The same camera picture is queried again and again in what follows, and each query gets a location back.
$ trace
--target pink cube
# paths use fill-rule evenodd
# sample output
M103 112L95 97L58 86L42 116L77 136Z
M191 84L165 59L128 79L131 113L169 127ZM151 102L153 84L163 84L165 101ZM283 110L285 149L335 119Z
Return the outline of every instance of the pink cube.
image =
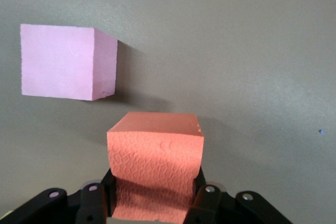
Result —
M114 94L118 40L87 27L21 24L22 94L93 101Z

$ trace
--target screw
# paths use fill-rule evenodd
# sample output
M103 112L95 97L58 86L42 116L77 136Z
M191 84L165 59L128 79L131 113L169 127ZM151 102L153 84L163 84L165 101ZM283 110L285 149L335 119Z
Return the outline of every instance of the screw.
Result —
M59 195L59 192L53 191L51 194L49 194L49 198L55 198Z
M97 189L98 189L97 186L90 186L90 187L89 187L89 191L95 191L95 190L97 190Z
M251 194L243 194L243 199L251 201L253 200L253 196Z
M208 193L213 193L215 191L215 188L213 186L207 186L205 187L205 190L208 192Z

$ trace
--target textured orange surface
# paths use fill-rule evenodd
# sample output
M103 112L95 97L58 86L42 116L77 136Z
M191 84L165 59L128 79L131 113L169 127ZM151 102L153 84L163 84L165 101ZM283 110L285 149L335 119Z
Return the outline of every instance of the textured orange surface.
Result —
M183 223L204 143L196 116L130 112L107 139L117 178L113 217Z

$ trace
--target cube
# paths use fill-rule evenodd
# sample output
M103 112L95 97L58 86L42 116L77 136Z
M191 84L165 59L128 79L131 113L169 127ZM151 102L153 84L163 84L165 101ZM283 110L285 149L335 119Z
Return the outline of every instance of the cube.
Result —
M21 24L22 94L93 101L114 94L118 41L88 27Z
M183 223L194 196L204 137L193 114L130 112L107 132L117 181L113 216Z

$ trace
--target gray surface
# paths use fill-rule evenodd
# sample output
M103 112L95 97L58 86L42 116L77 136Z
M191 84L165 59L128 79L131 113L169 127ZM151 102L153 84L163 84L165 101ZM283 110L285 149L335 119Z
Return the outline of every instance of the gray surface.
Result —
M106 131L141 110L195 113L205 176L230 194L255 190L294 224L334 223L335 11L335 0L0 0L0 215L101 178ZM20 23L118 38L117 95L22 96Z

